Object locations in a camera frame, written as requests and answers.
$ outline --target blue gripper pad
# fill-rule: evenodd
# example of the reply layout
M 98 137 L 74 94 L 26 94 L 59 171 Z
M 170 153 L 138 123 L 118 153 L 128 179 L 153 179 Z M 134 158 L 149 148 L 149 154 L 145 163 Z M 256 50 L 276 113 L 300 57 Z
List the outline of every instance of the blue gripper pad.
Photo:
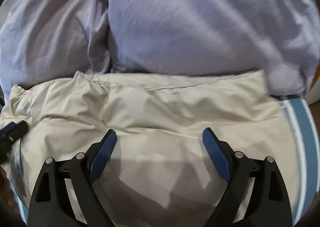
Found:
M 9 123 L 3 129 L 0 130 L 0 136 L 3 134 L 7 134 L 11 129 L 13 129 L 17 124 L 14 122 Z
M 108 161 L 110 160 L 113 149 L 115 148 L 117 142 L 117 134 L 114 130 L 110 132 L 101 140 L 102 145 L 95 157 L 92 159 L 89 169 L 89 181 L 93 183 L 95 180 L 99 179 L 104 168 L 106 167 Z
M 217 137 L 212 135 L 208 128 L 206 128 L 202 132 L 202 142 L 219 176 L 227 182 L 230 182 L 232 178 L 230 171 L 230 162 L 221 150 L 217 141 L 219 141 Z

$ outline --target round metal joint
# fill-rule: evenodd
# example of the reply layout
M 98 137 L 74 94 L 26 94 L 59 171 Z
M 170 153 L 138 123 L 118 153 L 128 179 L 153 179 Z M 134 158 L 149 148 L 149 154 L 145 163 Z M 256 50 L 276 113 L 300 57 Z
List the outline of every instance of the round metal joint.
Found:
M 275 161 L 275 159 L 272 156 L 267 156 L 267 160 L 270 163 L 273 163 Z
M 243 158 L 243 157 L 244 157 L 244 154 L 243 154 L 242 152 L 240 152 L 240 151 L 236 151 L 236 152 L 235 152 L 235 156 L 236 156 L 237 158 Z
M 48 158 L 45 160 L 45 163 L 46 163 L 46 164 L 51 164 L 52 161 L 53 161 L 53 158 L 48 157 Z
M 76 159 L 81 160 L 82 158 L 84 158 L 84 153 L 78 153 L 76 155 Z

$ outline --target cream fabric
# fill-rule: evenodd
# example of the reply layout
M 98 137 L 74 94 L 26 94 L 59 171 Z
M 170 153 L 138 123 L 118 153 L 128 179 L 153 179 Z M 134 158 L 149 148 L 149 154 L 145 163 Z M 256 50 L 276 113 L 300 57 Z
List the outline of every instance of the cream fabric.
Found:
M 273 156 L 292 208 L 297 204 L 295 141 L 262 72 L 200 78 L 77 72 L 30 90 L 15 86 L 0 127 L 20 120 L 31 130 L 14 146 L 11 179 L 27 206 L 47 157 L 70 159 L 112 128 L 118 141 L 94 188 L 114 223 L 203 226 L 227 186 L 202 144 L 206 127 L 248 157 Z M 69 193 L 75 199 L 71 187 Z

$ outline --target silver screw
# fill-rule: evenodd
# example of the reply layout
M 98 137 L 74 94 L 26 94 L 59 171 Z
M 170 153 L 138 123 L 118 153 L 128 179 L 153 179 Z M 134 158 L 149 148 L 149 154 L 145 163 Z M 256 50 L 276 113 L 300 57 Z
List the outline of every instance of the silver screw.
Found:
M 273 163 L 275 161 L 275 159 L 272 156 L 267 156 L 267 160 L 270 163 Z
M 82 159 L 82 158 L 84 158 L 84 153 L 78 153 L 77 155 L 76 155 L 76 158 L 77 159 Z
M 52 161 L 53 161 L 53 158 L 48 157 L 48 158 L 45 160 L 45 163 L 46 163 L 46 164 L 51 164 Z
M 236 152 L 235 152 L 235 156 L 236 156 L 237 158 L 243 158 L 244 154 L 243 154 L 242 152 L 240 152 L 240 151 L 236 151 Z

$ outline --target blue rubber pad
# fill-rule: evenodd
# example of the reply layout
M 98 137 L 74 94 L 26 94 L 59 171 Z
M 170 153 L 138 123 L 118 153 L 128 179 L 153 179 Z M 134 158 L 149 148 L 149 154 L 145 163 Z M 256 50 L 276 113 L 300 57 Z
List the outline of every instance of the blue rubber pad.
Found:
M 0 135 L 8 133 L 11 129 L 13 129 L 17 124 L 14 122 L 9 123 L 3 129 L 0 130 Z
M 230 182 L 232 178 L 230 162 L 219 147 L 217 141 L 219 140 L 210 133 L 209 129 L 206 128 L 203 131 L 202 142 L 214 164 L 214 167 L 222 179 Z
M 112 151 L 116 145 L 117 134 L 114 130 L 107 135 L 106 138 L 101 140 L 103 143 L 96 153 L 95 157 L 92 159 L 89 169 L 89 181 L 93 183 L 95 180 L 99 179 L 104 168 L 106 167 L 108 161 L 110 160 Z

